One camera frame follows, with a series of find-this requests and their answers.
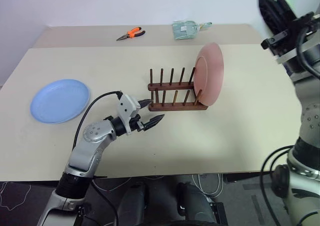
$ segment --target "beige tabletop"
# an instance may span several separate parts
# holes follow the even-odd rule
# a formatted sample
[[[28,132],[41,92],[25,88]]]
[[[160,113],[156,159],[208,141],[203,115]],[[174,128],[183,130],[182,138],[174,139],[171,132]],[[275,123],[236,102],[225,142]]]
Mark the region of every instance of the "beige tabletop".
[[[157,27],[146,26],[144,36],[115,44],[125,28],[130,26],[121,26],[119,31],[114,26],[93,31],[90,27],[74,31],[72,27],[49,28],[25,54],[0,90],[0,181],[48,181],[62,175],[82,114],[60,124],[36,121],[30,103],[42,87],[60,79],[76,79],[90,89],[90,101],[114,90],[146,99],[150,97],[149,69],[154,71],[154,82],[161,68],[164,81],[169,81],[171,68],[176,69],[173,80],[179,80],[182,67],[188,79],[199,50],[208,42],[219,42],[224,57],[224,82],[216,103],[204,111],[165,112],[163,120],[149,131],[117,138],[104,151],[96,175],[258,171],[270,152],[297,139],[301,107],[294,87],[284,68],[262,50],[257,33],[249,26],[214,26],[200,32],[194,44],[192,40],[174,41],[172,32],[167,35],[169,30],[166,34],[163,30],[161,37]],[[99,39],[99,34],[104,37],[101,30],[109,38],[106,42]],[[73,40],[74,35],[68,33],[81,35],[81,31],[91,37]],[[222,34],[228,31],[236,35],[234,42],[228,36],[223,42]],[[153,38],[160,38],[160,45]],[[180,93],[177,101],[183,97]],[[166,99],[172,98],[172,92],[167,92]],[[114,96],[97,102],[83,126],[116,116],[116,105]],[[145,121],[158,114],[140,111]]]

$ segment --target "white wall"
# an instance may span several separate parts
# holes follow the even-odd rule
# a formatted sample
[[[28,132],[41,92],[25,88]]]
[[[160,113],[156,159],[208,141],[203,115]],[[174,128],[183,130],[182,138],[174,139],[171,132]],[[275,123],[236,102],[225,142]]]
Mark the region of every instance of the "white wall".
[[[298,15],[319,0],[290,0]],[[266,36],[257,0],[0,0],[0,85],[45,26],[160,25],[192,19],[252,24]]]

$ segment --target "pliers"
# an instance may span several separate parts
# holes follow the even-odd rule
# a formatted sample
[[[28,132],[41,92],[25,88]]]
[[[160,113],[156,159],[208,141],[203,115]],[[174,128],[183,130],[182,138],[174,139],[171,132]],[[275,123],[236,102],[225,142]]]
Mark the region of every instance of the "pliers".
[[[142,32],[138,32],[141,30],[141,27],[135,27],[134,29],[132,29],[131,31],[127,32],[125,35],[121,36],[120,38],[117,39],[117,41],[120,41],[120,40],[125,40],[125,39],[132,39],[134,37],[139,37],[139,36],[142,36],[146,33],[146,31],[142,31]]]

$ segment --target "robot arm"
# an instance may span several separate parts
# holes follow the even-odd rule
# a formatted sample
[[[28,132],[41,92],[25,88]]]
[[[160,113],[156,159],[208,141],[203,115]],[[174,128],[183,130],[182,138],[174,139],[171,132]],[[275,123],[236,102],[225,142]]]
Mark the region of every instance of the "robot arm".
[[[283,199],[292,225],[298,225],[320,210],[319,15],[310,12],[297,18],[285,0],[259,0],[259,8],[274,34],[261,46],[278,56],[302,107],[299,138],[288,153],[287,165],[278,165],[272,174],[273,192]],[[317,216],[310,216],[303,225],[318,222]]]
[[[146,131],[164,117],[162,114],[147,123],[140,121],[138,111],[150,102],[149,99],[137,101],[127,94],[122,94],[117,106],[118,117],[109,116],[84,129],[83,137],[73,149],[59,184],[52,192],[39,219],[38,226],[62,225],[63,223],[64,225],[75,225],[75,223],[80,225],[82,220],[79,218],[83,217],[80,208],[107,146],[116,140],[117,136],[129,135],[134,130]]]

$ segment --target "blue plate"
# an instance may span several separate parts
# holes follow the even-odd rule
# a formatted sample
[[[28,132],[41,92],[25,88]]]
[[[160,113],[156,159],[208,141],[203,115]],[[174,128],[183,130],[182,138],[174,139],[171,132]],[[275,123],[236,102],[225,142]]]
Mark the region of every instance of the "blue plate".
[[[86,85],[75,79],[62,79],[42,88],[30,105],[32,116],[39,122],[59,124],[78,116],[89,102]]]

